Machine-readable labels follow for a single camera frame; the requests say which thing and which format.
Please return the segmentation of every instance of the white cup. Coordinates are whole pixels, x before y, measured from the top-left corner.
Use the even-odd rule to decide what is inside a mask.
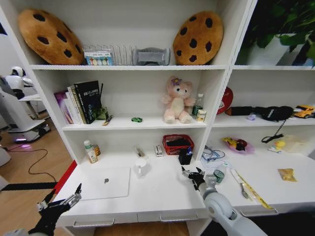
[[[148,164],[144,158],[138,158],[138,160],[136,161],[135,172],[138,178],[145,176],[146,173],[148,172]]]

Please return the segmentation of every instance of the wooden floor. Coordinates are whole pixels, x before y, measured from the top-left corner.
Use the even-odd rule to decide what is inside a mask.
[[[25,144],[14,151],[47,149],[48,155],[38,162],[32,172],[48,172],[58,181],[72,159],[69,156],[56,128],[50,120],[51,132],[32,144]],[[17,147],[11,137],[2,132],[3,147]],[[44,151],[10,152],[12,159],[0,167],[0,175],[9,183],[52,182],[48,175],[30,175],[28,169],[40,159]],[[4,191],[0,192],[0,235],[15,229],[32,229],[40,216],[36,203],[42,201],[50,190]],[[55,230],[56,236],[68,236],[63,229]],[[186,223],[133,223],[119,224],[112,227],[98,228],[95,236],[188,236]]]

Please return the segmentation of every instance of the red strip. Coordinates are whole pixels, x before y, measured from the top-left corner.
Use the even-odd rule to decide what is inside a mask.
[[[76,166],[77,166],[77,163],[73,161],[71,165],[68,167],[68,169],[65,171],[64,175],[60,178],[59,182],[54,187],[54,189],[56,190],[55,192],[56,194],[58,194],[59,191],[62,189],[62,187],[64,186],[64,184],[66,183],[66,181],[68,180],[68,178],[70,177],[70,175],[72,174]]]

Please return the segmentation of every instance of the red plastic basket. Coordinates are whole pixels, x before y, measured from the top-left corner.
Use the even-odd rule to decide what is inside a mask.
[[[178,139],[185,139],[187,140],[190,145],[189,146],[174,146],[174,147],[170,147],[167,145],[166,142],[169,141],[175,141]],[[179,155],[181,149],[188,149],[189,147],[191,147],[191,149],[193,150],[193,141],[191,140],[191,138],[188,135],[185,134],[170,134],[170,135],[164,135],[163,136],[163,146],[165,148],[165,151],[167,153],[167,155]]]

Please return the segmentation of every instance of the yellow toy car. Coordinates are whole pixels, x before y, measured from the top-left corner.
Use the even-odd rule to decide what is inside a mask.
[[[312,116],[312,113],[315,113],[315,107],[309,105],[300,105],[296,109],[301,109],[300,112],[294,114],[295,117],[299,118],[309,118]]]

